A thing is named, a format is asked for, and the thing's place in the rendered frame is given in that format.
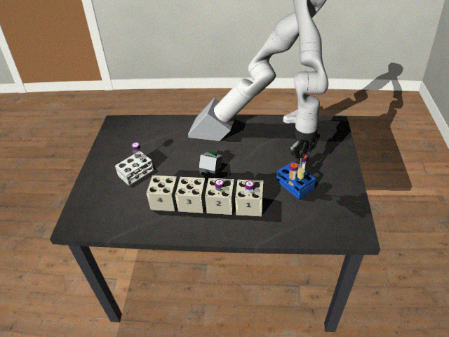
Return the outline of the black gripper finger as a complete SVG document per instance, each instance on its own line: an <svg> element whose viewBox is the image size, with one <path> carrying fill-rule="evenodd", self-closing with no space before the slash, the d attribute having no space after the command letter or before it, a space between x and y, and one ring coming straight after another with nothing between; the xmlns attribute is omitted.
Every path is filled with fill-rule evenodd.
<svg viewBox="0 0 449 337"><path fill-rule="evenodd" d="M302 156L303 153L306 150L307 142L304 142L303 148L300 149L297 145L298 141L292 146L289 146L291 154L296 158L296 163L301 165L302 164ZM299 153L300 152L300 153Z"/></svg>
<svg viewBox="0 0 449 337"><path fill-rule="evenodd" d="M320 135L317 133L316 137L313 140L309 140L309 147L306 147L306 150L304 152L308 156L308 160L309 160L309 157L310 157L310 152L311 152L312 149L314 149L316 147L316 144L317 144L319 138L320 138ZM313 142L314 142L314 144L313 144L313 147L312 147L312 143Z"/></svg>

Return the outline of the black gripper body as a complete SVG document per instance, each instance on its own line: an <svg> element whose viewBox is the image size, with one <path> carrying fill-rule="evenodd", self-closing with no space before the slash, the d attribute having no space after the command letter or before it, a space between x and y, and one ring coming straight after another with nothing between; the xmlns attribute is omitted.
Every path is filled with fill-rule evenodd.
<svg viewBox="0 0 449 337"><path fill-rule="evenodd" d="M313 133L302 133L295 128L295 135L296 135L295 143L298 141L297 145L300 149L302 149L304 142L308 142L307 147L309 147L309 140L314 139L316 137L316 134L317 130Z"/></svg>

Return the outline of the white tube rack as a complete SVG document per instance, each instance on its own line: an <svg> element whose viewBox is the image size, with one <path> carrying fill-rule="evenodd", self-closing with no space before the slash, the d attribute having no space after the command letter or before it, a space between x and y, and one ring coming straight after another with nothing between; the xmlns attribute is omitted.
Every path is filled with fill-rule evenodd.
<svg viewBox="0 0 449 337"><path fill-rule="evenodd" d="M142 157L140 157L139 159L136 159L135 155L132 155L131 157L123 160L115 166L118 177L120 177L129 186L154 170L151 159L144 155L142 152L141 154ZM128 163L127 161L129 159L134 159L134 161ZM143 160L142 163L140 162L141 159ZM121 164L126 165L120 168L119 165ZM125 171L125 169L127 170Z"/></svg>

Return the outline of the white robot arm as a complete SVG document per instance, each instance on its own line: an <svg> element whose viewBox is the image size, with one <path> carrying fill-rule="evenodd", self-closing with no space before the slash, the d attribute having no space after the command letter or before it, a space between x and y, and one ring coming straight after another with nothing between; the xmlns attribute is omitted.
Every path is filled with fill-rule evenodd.
<svg viewBox="0 0 449 337"><path fill-rule="evenodd" d="M300 63L315 72L298 72L294 78L297 93L297 110L283 117L285 123L295 123L302 133L313 133L319 123L319 99L308 94L324 94L328 89L328 77L323 66L322 43L312 18L326 0L293 0L295 12L279 20L269 38L248 66L253 81L241 79L214 107L216 117L229 122L257 94L276 78L269 63L273 54L289 50L300 38ZM296 16L296 17L295 17Z"/></svg>

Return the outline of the blue tube rack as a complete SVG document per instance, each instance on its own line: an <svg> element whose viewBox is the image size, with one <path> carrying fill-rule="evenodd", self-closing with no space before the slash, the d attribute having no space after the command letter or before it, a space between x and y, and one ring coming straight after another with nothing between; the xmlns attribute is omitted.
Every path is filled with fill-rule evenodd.
<svg viewBox="0 0 449 337"><path fill-rule="evenodd" d="M301 199L303 196L314 190L316 179L311 174L305 171L304 178L301 181L299 181L300 179L298 177L294 180L291 180L289 178L290 173L289 165L290 164L284 166L283 168L277 171L277 182L284 188L286 188L287 191L289 191L295 197ZM305 176L310 176L311 180ZM290 185L288 183L289 181L294 185L293 186Z"/></svg>

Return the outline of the beige block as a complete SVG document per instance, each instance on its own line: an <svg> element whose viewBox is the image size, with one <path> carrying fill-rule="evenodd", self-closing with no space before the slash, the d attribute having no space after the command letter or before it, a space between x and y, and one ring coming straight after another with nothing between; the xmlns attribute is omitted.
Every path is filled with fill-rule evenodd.
<svg viewBox="0 0 449 337"><path fill-rule="evenodd" d="M205 178L180 177L175 193L178 211L203 213L205 195Z"/></svg>
<svg viewBox="0 0 449 337"><path fill-rule="evenodd" d="M220 178L209 178L206 188L206 211L214 214L232 215L234 206L234 179L222 179L224 189L217 191L215 181Z"/></svg>
<svg viewBox="0 0 449 337"><path fill-rule="evenodd" d="M175 211L177 176L152 176L147 198L151 210Z"/></svg>
<svg viewBox="0 0 449 337"><path fill-rule="evenodd" d="M236 186L236 215L262 216L263 180L252 180L255 184L252 192L246 192L245 182L238 180Z"/></svg>

